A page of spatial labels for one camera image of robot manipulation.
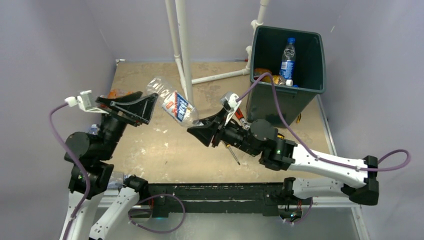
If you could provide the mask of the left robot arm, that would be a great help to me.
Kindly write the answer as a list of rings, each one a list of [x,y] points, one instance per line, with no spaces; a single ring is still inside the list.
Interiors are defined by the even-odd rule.
[[[142,205],[148,201],[148,182],[130,176],[124,181],[117,201],[94,222],[114,169],[109,160],[127,126],[138,127],[150,122],[158,97],[156,93],[144,95],[141,91],[116,98],[94,97],[91,90],[85,90],[65,99],[69,107],[78,106],[86,113],[101,114],[101,122],[96,133],[78,131],[66,140],[58,138],[66,152],[64,159],[73,163],[61,239],[104,240],[113,223],[122,218],[132,204]]]

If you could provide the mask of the white pvc pipe frame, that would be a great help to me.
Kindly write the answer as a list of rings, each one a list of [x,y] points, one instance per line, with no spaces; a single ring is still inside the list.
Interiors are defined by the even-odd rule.
[[[243,69],[193,79],[186,2],[184,0],[176,0],[172,3],[170,0],[166,0],[164,3],[172,42],[174,61],[177,66],[183,93],[189,102],[192,104],[194,103],[193,85],[232,77],[246,76],[250,73],[253,44],[250,44],[245,48],[247,53],[247,62]]]

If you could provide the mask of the blue white label bottle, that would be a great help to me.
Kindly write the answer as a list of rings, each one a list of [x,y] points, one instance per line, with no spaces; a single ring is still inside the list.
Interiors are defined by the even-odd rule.
[[[201,125],[196,107],[167,80],[153,78],[146,86],[148,94],[157,94],[157,104],[180,126],[191,128]]]

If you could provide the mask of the orange juice bottle white cap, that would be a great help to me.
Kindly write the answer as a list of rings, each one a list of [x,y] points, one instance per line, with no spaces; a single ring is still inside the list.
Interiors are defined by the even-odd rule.
[[[258,78],[260,75],[262,75],[264,73],[272,74],[272,72],[269,69],[266,69],[266,68],[255,68],[253,70],[253,77],[254,78]]]

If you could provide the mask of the red adjustable wrench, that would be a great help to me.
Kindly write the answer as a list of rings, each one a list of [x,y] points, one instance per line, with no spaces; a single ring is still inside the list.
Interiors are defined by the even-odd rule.
[[[245,130],[248,130],[250,128],[250,123],[247,122],[246,118],[244,117],[242,111],[240,108],[238,108],[235,112],[235,116],[236,118],[239,120],[239,122],[241,123],[242,127]]]

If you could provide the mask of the pepsi bottle blue cap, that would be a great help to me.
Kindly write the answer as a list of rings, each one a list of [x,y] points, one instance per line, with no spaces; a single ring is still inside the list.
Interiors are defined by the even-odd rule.
[[[296,62],[295,42],[296,39],[294,37],[289,37],[287,39],[287,44],[281,57],[279,70],[279,75],[284,79],[284,84],[289,87],[294,85],[293,76]]]

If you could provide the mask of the amber tea bottle red label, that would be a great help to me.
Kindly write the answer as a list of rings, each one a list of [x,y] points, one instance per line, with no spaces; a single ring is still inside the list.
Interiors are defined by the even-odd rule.
[[[286,79],[281,75],[273,75],[272,81],[274,82],[274,84],[279,85],[279,86],[288,86],[288,87],[293,86],[293,80],[292,79]]]

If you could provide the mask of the clear water bottle edge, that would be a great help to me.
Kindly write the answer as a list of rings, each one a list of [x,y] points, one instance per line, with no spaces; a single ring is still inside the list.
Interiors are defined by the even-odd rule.
[[[90,135],[98,135],[100,131],[100,127],[98,124],[92,124],[89,130],[87,131]]]

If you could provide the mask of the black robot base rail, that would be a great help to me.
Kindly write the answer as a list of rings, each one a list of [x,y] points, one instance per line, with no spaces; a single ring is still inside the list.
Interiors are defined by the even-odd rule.
[[[311,198],[294,196],[291,184],[251,183],[151,183],[137,207],[152,211],[154,218],[170,213],[261,214],[290,217],[305,210]]]

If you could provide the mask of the orange label bottle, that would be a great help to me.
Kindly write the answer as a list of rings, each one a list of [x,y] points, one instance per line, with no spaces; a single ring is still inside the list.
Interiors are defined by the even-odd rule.
[[[122,90],[122,89],[111,89],[109,94],[107,95],[108,99],[116,99],[116,98],[120,98],[120,97],[124,97],[127,95],[132,94],[132,91],[126,91],[126,90]]]

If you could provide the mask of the yellow black screwdriver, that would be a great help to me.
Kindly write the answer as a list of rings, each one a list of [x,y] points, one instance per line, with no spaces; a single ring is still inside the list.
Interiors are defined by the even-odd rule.
[[[300,113],[300,114],[297,116],[297,118],[296,118],[296,120],[295,120],[295,123],[296,123],[296,124],[300,123],[301,119],[302,119],[302,114]],[[278,133],[277,137],[278,137],[278,138],[280,138],[280,139],[285,139],[285,138],[286,138],[286,137],[285,137],[285,135],[283,135],[282,133]]]
[[[239,159],[237,158],[236,154],[234,153],[234,151],[232,150],[231,146],[228,144],[228,145],[226,145],[226,148],[229,150],[230,154],[232,155],[232,157],[234,158],[236,163],[240,166],[241,163],[240,163]]]

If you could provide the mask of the dark green plastic bin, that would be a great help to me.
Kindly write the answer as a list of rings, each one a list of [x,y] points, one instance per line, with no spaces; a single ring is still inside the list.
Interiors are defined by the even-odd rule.
[[[326,90],[326,63],[322,37],[319,33],[295,29],[259,26],[252,42],[249,80],[254,83],[255,69],[280,72],[284,48],[288,38],[294,38],[296,59],[292,86],[276,86],[279,109],[291,125],[306,106]],[[252,123],[264,119],[273,126],[283,128],[272,93],[272,85],[260,81],[248,94],[246,119]]]

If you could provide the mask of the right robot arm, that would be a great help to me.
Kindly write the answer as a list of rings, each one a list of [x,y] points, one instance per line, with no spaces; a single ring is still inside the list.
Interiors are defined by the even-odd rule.
[[[187,132],[206,147],[223,142],[253,157],[259,156],[258,162],[273,171],[308,172],[323,177],[317,183],[296,177],[285,180],[280,196],[288,204],[315,196],[348,197],[351,202],[366,206],[378,204],[378,160],[374,156],[349,159],[310,150],[279,137],[278,129],[264,119],[244,129],[233,119],[227,120],[225,109],[201,119],[200,125],[189,127]]]

